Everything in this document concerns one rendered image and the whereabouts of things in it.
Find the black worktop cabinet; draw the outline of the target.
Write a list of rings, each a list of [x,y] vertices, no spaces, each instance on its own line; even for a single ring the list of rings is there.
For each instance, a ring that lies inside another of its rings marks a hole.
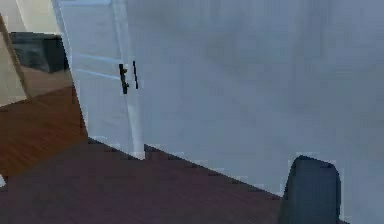
[[[71,85],[61,37],[9,32],[0,14],[0,107]]]

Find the white room door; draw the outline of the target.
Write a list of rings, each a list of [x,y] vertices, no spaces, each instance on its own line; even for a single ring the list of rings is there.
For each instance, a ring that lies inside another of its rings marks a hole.
[[[88,137],[145,157],[126,2],[52,0]],[[119,64],[127,69],[123,94]]]

